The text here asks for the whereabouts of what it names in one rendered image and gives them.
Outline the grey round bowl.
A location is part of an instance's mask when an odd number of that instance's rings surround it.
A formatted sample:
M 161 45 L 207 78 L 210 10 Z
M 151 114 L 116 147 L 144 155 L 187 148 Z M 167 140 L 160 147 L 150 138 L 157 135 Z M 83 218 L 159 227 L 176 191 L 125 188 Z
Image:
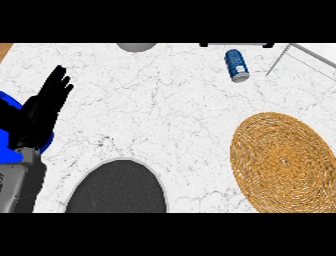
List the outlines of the grey round bowl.
M 139 53 L 154 47 L 154 43 L 117 43 L 117 47 L 130 53 Z

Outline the round woven wicker placemat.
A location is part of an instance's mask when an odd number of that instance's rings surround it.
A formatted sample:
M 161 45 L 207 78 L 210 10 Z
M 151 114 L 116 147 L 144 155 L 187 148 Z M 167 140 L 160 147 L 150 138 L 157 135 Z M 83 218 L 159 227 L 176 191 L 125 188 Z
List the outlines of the round woven wicker placemat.
M 241 194 L 262 213 L 336 213 L 336 157 L 319 135 L 291 116 L 247 117 L 229 143 Z

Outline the dark-edged pale appliance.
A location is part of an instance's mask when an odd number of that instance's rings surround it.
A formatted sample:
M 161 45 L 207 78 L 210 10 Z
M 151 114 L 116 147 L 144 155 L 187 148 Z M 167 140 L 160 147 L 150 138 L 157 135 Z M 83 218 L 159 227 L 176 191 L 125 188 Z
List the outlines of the dark-edged pale appliance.
M 253 45 L 262 48 L 272 48 L 274 43 L 198 43 L 200 47 L 207 47 L 210 45 Z

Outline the blue can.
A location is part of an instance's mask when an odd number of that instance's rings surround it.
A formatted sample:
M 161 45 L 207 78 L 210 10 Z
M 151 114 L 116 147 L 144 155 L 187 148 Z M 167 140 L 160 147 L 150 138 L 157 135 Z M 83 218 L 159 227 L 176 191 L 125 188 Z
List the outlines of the blue can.
M 246 81 L 249 78 L 249 70 L 246 67 L 241 53 L 235 49 L 231 49 L 225 52 L 223 61 L 231 81 L 234 83 Z

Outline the dark grey round pan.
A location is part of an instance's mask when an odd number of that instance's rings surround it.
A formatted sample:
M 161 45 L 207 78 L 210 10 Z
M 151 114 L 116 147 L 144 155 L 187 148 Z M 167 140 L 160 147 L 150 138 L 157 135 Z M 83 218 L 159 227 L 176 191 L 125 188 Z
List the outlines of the dark grey round pan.
M 66 213 L 164 213 L 160 183 L 147 167 L 114 160 L 97 167 L 79 182 Z

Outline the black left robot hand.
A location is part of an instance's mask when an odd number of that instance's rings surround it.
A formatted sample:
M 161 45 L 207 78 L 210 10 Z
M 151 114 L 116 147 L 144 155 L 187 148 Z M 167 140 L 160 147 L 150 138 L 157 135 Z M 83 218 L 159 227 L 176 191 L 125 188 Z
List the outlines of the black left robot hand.
M 57 65 L 40 90 L 20 109 L 0 99 L 0 129 L 8 133 L 8 148 L 40 149 L 48 142 L 58 112 L 73 89 L 66 69 Z

